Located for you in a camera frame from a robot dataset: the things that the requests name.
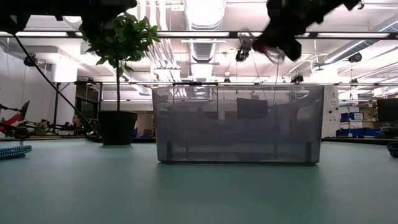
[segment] transparent plastic bin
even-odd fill
[[[156,88],[158,160],[316,164],[323,92],[320,85]]]

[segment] teal table surface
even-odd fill
[[[385,146],[324,142],[317,166],[284,167],[159,164],[155,144],[24,144],[27,157],[0,161],[1,224],[398,223]]]

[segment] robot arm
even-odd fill
[[[267,54],[269,49],[279,49],[295,61],[301,57],[301,44],[296,35],[305,33],[314,22],[321,24],[323,17],[344,4],[352,10],[361,0],[268,0],[270,23],[254,41],[253,49]]]

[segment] plant stem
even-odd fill
[[[120,77],[119,77],[119,60],[118,60],[118,66],[116,67],[116,94],[118,96],[118,99],[116,101],[116,105],[117,105],[117,111],[120,111]]]

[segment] computer monitor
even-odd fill
[[[377,100],[379,121],[398,122],[398,98]]]
[[[237,98],[238,119],[260,119],[268,115],[267,100]]]

